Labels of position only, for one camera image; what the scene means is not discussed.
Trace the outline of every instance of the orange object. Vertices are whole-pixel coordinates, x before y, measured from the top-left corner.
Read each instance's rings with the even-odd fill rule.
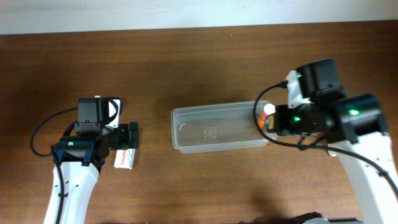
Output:
[[[272,104],[266,104],[264,106],[264,109],[262,111],[261,116],[257,120],[257,123],[259,124],[260,128],[263,129],[264,126],[266,125],[266,118],[268,115],[275,113],[275,106]]]

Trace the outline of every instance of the label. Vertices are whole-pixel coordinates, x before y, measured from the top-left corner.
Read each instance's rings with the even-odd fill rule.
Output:
[[[117,150],[114,159],[115,168],[132,169],[136,149]]]
[[[267,130],[274,129],[274,115],[269,115],[266,118],[266,128]]]
[[[205,141],[216,140],[217,139],[216,129],[203,130],[203,138]]]

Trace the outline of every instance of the transparent plastic box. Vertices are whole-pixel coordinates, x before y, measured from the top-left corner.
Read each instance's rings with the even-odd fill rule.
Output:
[[[268,101],[259,101],[257,117]],[[268,144],[252,117],[254,102],[194,106],[172,111],[173,145],[181,153],[214,152]],[[275,133],[266,133],[276,139]]]

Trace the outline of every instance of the white robotic arm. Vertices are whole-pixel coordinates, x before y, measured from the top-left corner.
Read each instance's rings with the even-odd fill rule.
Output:
[[[96,96],[79,100],[78,121],[72,123],[52,147],[55,167],[45,224],[84,223],[91,192],[109,150],[138,147],[138,123],[119,124],[121,110],[120,98]],[[73,128],[76,136],[70,136]]]
[[[61,171],[65,196],[60,223],[84,223],[88,201],[98,180],[98,169],[93,164],[82,166],[81,162],[63,162]],[[61,199],[59,196],[61,184],[56,167],[53,174],[53,188],[45,224],[55,223]]]
[[[286,80],[289,92],[288,107],[296,108],[309,104],[309,98],[304,98],[300,89],[299,78],[302,74],[296,70],[290,71]],[[331,147],[343,149],[364,156],[386,170],[391,179],[398,183],[398,176],[391,151],[391,139],[387,133],[373,132],[358,136],[358,142],[352,144],[349,140],[334,142]],[[398,202],[393,189],[387,180],[368,163],[345,154],[336,153],[353,186],[355,196],[363,214],[365,224],[397,223],[396,212]],[[305,223],[329,223],[324,218],[316,218]]]

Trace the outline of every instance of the small box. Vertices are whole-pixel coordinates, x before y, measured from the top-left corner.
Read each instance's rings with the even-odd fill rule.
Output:
[[[135,153],[136,149],[117,150],[114,159],[115,168],[132,169]]]

